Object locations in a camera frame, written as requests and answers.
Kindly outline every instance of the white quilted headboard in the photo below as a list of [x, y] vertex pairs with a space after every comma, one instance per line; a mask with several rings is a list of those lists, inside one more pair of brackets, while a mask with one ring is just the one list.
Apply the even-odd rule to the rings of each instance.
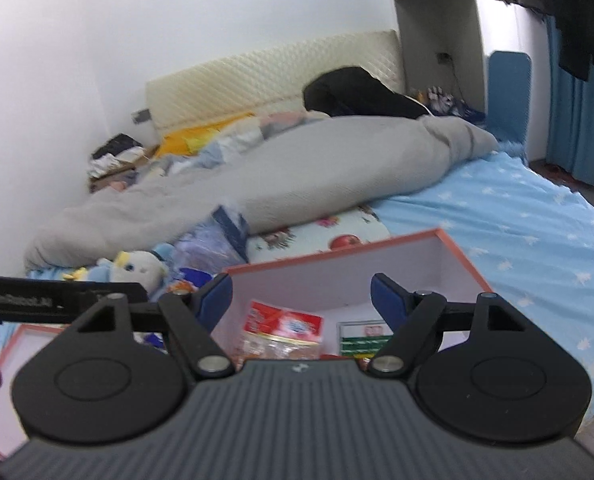
[[303, 87], [342, 66], [362, 66], [394, 91], [404, 88], [394, 30], [301, 41], [202, 63], [146, 83], [160, 135], [243, 112], [301, 110]]

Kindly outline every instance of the screw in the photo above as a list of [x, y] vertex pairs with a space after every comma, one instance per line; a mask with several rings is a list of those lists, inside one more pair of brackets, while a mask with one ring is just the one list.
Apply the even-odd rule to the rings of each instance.
[[231, 362], [223, 355], [207, 355], [197, 363], [200, 370], [209, 374], [222, 372], [231, 365]]
[[384, 374], [398, 372], [404, 367], [404, 362], [394, 355], [382, 355], [373, 359], [371, 363], [375, 370]]

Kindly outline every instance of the stuffed toy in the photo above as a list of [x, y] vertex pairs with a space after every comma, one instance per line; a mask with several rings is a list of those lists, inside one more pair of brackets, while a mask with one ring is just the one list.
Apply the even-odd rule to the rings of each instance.
[[93, 267], [82, 267], [64, 274], [63, 279], [77, 282], [139, 283], [148, 295], [161, 286], [168, 274], [164, 263], [170, 258], [173, 246], [159, 244], [152, 251], [121, 251], [114, 261], [102, 258]]

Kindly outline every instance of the gray comforter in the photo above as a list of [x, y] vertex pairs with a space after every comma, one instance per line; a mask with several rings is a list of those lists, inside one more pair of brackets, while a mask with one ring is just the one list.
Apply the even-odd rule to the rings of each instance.
[[173, 241], [219, 204], [237, 205], [257, 234], [437, 182], [483, 156], [494, 137], [458, 118], [342, 117], [272, 137], [229, 164], [106, 188], [43, 226], [27, 269], [77, 267]]

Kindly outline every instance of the yellow pillow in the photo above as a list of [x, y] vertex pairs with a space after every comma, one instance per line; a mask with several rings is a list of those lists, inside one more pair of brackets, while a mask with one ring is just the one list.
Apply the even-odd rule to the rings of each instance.
[[168, 153], [172, 155], [197, 155], [197, 152], [213, 140], [213, 137], [226, 126], [253, 115], [253, 112], [246, 112], [216, 123], [183, 128], [172, 132], [164, 136], [159, 149], [155, 153], [155, 158]]

